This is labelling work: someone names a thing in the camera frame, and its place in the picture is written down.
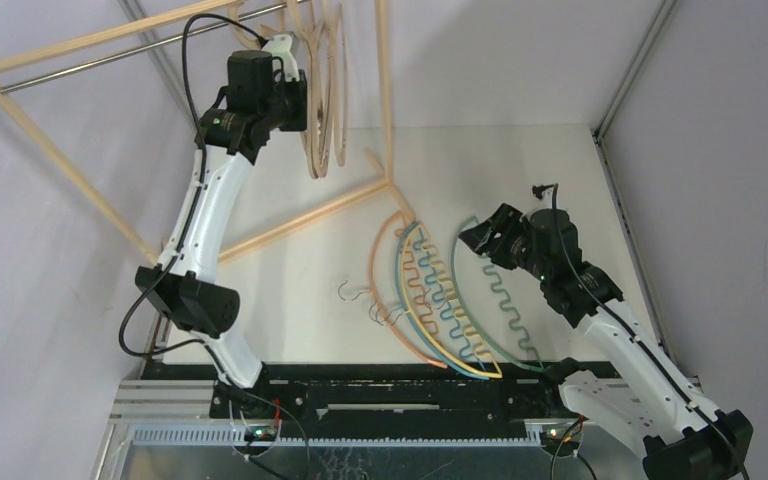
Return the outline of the green wavy wire hanger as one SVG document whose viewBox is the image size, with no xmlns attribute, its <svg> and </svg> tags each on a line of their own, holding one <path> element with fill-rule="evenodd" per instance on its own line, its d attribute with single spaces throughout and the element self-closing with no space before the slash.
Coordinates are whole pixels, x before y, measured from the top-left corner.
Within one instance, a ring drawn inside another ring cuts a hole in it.
<svg viewBox="0 0 768 480">
<path fill-rule="evenodd" d="M 495 341 L 492 336 L 485 331 L 480 325 L 477 319 L 472 320 L 472 325 L 476 331 L 486 341 L 487 345 L 496 353 L 498 353 L 508 363 L 514 365 L 522 370 L 540 373 L 544 370 L 544 364 L 540 357 L 539 351 L 536 347 L 530 346 L 531 335 L 525 325 L 522 324 L 522 315 L 517 307 L 513 304 L 512 297 L 509 290 L 504 286 L 504 281 L 501 275 L 498 273 L 497 268 L 487 259 L 482 261 L 481 266 L 482 274 L 489 280 L 490 291 L 498 297 L 497 307 L 500 312 L 509 314 L 510 317 L 506 320 L 507 326 L 510 332 L 519 333 L 520 336 L 516 339 L 517 348 L 521 353 L 528 355 L 531 353 L 534 356 L 536 365 L 526 363 L 527 358 L 520 359 L 516 355 L 507 350 L 499 342 Z"/>
</svg>

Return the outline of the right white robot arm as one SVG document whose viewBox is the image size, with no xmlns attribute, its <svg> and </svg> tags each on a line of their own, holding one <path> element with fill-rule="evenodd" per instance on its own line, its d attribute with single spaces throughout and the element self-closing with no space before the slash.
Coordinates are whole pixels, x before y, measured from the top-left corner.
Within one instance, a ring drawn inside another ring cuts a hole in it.
<svg viewBox="0 0 768 480">
<path fill-rule="evenodd" d="M 534 277 L 549 307 L 605 356 L 629 388 L 608 393 L 593 373 L 566 358 L 546 370 L 549 382 L 538 388 L 544 412 L 571 411 L 595 421 L 641 460 L 649 479 L 749 476 L 749 419 L 739 410 L 722 410 L 664 354 L 616 283 L 583 259 L 578 229 L 566 211 L 524 214 L 501 204 L 458 238 L 493 265 Z"/>
</svg>

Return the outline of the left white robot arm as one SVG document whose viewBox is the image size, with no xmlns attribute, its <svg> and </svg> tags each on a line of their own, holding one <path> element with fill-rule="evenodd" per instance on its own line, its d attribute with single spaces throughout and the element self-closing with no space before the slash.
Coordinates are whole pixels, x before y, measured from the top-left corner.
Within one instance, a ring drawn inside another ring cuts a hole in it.
<svg viewBox="0 0 768 480">
<path fill-rule="evenodd" d="M 242 50 L 227 62 L 228 83 L 197 120 L 194 171 L 170 240 L 135 283 L 143 298 L 201 344 L 234 404 L 250 417 L 271 407 L 258 381 L 263 362 L 236 324 L 239 293 L 217 284 L 221 244 L 234 202 L 275 130 L 307 128 L 307 82 L 290 53 Z"/>
</svg>

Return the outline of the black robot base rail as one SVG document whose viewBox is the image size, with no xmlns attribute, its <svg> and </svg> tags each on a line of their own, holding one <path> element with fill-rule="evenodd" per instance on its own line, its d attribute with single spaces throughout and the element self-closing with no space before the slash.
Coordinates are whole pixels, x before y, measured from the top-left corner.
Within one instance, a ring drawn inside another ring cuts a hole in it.
<svg viewBox="0 0 768 480">
<path fill-rule="evenodd" d="M 280 422 L 290 438 L 495 441 L 577 419 L 537 373 L 479 380 L 429 364 L 268 364 L 254 387 L 215 383 L 212 419 Z"/>
</svg>

